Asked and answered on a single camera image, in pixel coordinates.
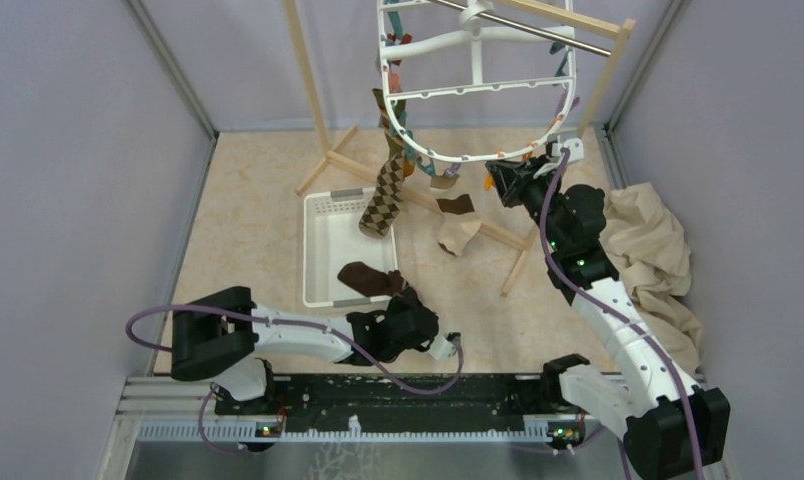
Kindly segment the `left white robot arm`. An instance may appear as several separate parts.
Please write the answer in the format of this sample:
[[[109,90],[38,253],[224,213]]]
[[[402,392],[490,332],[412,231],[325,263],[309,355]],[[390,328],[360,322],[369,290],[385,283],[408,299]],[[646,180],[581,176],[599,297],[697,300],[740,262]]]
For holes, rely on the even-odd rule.
[[[451,337],[440,333],[437,315],[417,293],[405,289],[383,309],[317,317],[283,312],[253,302],[251,291],[235,286],[195,300],[197,311],[172,320],[170,376],[184,382],[213,381],[255,414],[278,399],[261,353],[321,358],[333,364],[390,363],[406,350],[435,359],[453,356]]]

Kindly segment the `white round clip hanger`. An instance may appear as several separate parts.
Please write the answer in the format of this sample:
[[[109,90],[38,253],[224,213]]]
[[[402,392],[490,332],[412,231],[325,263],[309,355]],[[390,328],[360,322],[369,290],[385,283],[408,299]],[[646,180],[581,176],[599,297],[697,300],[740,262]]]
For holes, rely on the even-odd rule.
[[[378,26],[378,53],[377,64],[381,77],[381,89],[384,91],[384,102],[390,121],[397,129],[402,139],[414,151],[415,155],[428,160],[452,164],[467,164],[485,162],[490,160],[516,160],[521,157],[528,158],[531,154],[543,147],[553,139],[561,130],[570,116],[577,99],[577,67],[575,52],[579,49],[565,47],[560,43],[551,41],[537,41],[537,44],[559,45],[558,52],[562,55],[561,63],[556,72],[549,76],[525,79],[505,79],[488,81],[484,75],[484,46],[487,43],[534,44],[511,41],[486,41],[470,44],[465,37],[459,44],[445,45],[441,37],[447,40],[459,39],[461,27],[448,33],[436,34],[422,40],[407,39],[408,31],[404,28],[401,12],[406,9],[425,6],[440,6],[432,1],[379,1],[376,3]],[[405,91],[401,87],[399,64],[404,60],[424,57],[430,54],[445,51],[453,47],[467,47],[470,53],[470,78],[449,86],[420,88]],[[497,151],[490,154],[446,154],[428,147],[415,139],[407,127],[405,115],[407,104],[416,100],[434,100],[444,97],[467,98],[474,94],[496,94],[517,89],[536,89],[542,87],[555,87],[561,91],[559,104],[552,115],[550,123],[544,126],[542,133],[534,137],[525,146]]]

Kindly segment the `beige brown sock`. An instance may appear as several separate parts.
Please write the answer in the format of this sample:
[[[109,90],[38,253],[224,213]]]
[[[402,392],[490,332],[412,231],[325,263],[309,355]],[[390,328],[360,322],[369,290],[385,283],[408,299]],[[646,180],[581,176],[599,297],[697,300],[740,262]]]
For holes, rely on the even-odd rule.
[[[443,219],[437,243],[446,253],[460,257],[482,225],[469,189],[458,177],[444,175],[432,177],[429,189]]]

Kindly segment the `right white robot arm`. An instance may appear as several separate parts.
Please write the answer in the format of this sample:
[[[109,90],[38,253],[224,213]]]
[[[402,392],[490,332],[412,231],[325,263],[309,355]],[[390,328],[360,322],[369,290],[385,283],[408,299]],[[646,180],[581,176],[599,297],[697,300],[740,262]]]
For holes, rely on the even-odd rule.
[[[620,369],[609,380],[574,354],[548,362],[541,398],[554,412],[576,406],[619,441],[621,458],[642,479],[697,479],[723,458],[731,406],[703,388],[662,347],[633,305],[600,234],[602,190],[561,180],[567,163],[488,161],[488,188],[507,207],[522,206],[540,230],[553,286],[596,331]]]

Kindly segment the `brown checkered sock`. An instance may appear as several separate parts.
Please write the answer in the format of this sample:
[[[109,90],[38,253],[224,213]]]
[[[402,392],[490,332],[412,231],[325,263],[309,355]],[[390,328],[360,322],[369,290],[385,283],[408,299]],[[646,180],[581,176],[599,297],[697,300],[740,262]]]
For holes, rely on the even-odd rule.
[[[359,230],[363,234],[382,239],[389,233],[403,203],[404,165],[404,155],[399,153],[389,157],[380,168],[375,191],[359,220]]]

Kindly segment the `dark brown sock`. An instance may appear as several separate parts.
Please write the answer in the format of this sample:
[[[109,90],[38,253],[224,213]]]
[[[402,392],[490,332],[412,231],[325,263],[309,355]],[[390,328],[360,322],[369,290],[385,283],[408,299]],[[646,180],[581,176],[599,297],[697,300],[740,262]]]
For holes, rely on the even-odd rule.
[[[399,270],[379,271],[363,262],[344,265],[337,279],[364,297],[395,296],[408,286]]]

